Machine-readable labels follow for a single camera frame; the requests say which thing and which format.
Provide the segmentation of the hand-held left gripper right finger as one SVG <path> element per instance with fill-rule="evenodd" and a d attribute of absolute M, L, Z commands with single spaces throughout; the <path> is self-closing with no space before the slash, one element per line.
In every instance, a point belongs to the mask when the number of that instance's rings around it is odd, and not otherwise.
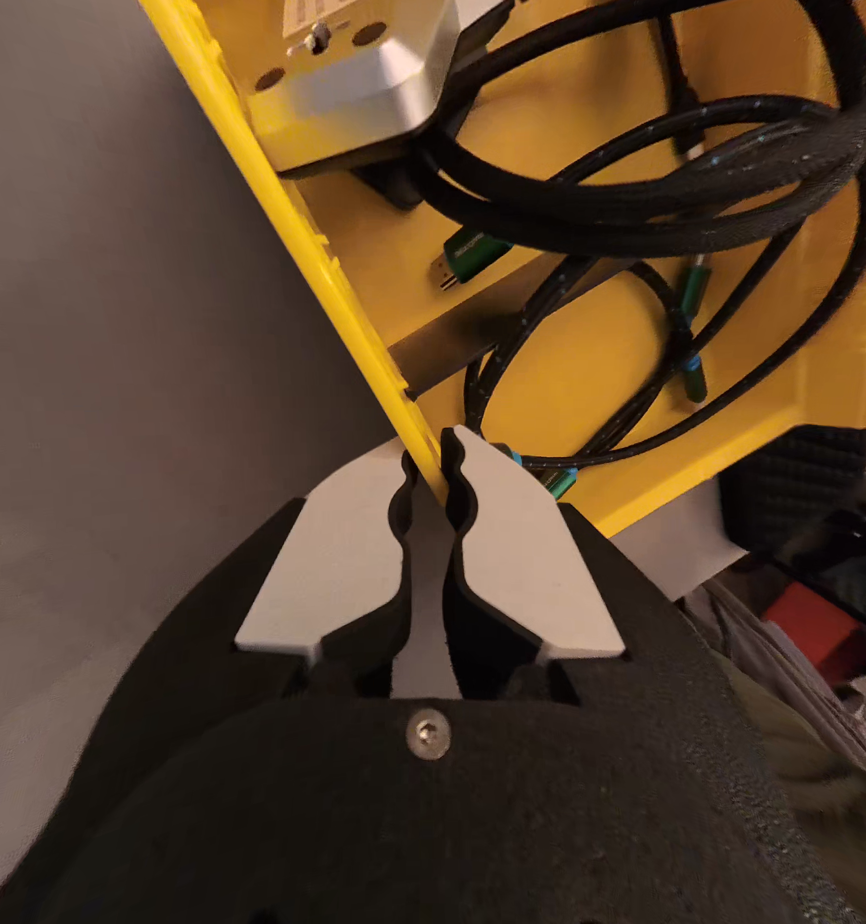
<path fill-rule="evenodd" d="M 615 659 L 623 638 L 560 505 L 521 464 L 468 428 L 443 430 L 455 531 L 450 641 L 495 666 Z"/>

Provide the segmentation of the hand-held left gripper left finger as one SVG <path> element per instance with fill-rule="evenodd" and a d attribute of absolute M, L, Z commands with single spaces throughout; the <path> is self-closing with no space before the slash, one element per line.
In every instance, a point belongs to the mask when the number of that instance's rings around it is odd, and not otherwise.
<path fill-rule="evenodd" d="M 381 666 L 411 630 L 417 470 L 393 439 L 333 472 L 307 496 L 235 646 L 342 666 Z"/>

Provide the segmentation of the yellow plastic bin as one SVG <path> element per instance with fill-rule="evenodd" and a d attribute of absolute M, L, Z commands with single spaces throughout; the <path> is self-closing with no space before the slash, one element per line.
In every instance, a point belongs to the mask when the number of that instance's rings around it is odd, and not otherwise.
<path fill-rule="evenodd" d="M 515 250 L 449 293 L 427 266 L 454 225 L 419 206 L 400 214 L 357 179 L 277 178 L 239 92 L 285 56 L 280 2 L 142 2 L 223 146 L 357 362 L 421 474 L 443 500 L 439 434 L 458 424 L 461 374 L 407 396 L 395 345 L 479 293 L 515 311 L 551 260 Z M 830 68 L 797 2 L 727 2 L 677 17 L 686 67 L 704 99 L 788 92 L 833 103 Z M 542 178 L 658 115 L 662 81 L 650 29 L 635 25 L 527 64 L 482 91 L 461 140 Z M 718 396 L 814 310 L 840 271 L 856 222 L 855 184 L 810 218 L 776 268 L 703 351 Z M 575 451 L 642 382 L 661 343 L 657 301 L 618 276 L 539 327 L 497 388 L 485 434 L 523 454 Z M 866 427 L 866 275 L 814 340 L 730 408 L 647 454 L 585 472 L 568 494 L 608 536 L 800 423 Z"/>

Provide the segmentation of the grey cloth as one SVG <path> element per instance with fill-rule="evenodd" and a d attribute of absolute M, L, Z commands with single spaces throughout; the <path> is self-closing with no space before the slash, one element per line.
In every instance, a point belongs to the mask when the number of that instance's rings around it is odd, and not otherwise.
<path fill-rule="evenodd" d="M 823 745 L 866 772 L 866 675 L 832 687 L 772 621 L 763 622 L 727 587 L 711 580 L 681 600 L 716 653 L 764 736 Z"/>

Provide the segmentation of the red box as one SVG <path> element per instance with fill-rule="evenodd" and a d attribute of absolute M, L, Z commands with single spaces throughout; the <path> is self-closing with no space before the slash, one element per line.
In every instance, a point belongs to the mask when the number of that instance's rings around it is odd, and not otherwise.
<path fill-rule="evenodd" d="M 781 629 L 830 684 L 866 667 L 861 624 L 807 586 L 793 582 L 764 611 L 762 620 Z"/>

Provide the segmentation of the olive trousers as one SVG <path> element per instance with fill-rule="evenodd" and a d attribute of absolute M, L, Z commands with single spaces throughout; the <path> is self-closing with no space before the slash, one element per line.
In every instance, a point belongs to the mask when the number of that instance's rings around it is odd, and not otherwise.
<path fill-rule="evenodd" d="M 712 652 L 751 723 L 766 761 L 822 865 L 866 922 L 866 771 L 826 744 L 805 717 Z"/>

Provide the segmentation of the silver adapter box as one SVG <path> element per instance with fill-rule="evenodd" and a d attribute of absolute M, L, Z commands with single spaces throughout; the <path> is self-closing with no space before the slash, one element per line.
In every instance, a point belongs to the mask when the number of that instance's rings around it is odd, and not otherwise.
<path fill-rule="evenodd" d="M 421 128 L 461 34 L 455 2 L 292 2 L 276 64 L 247 97 L 252 132 L 288 179 L 341 167 Z"/>

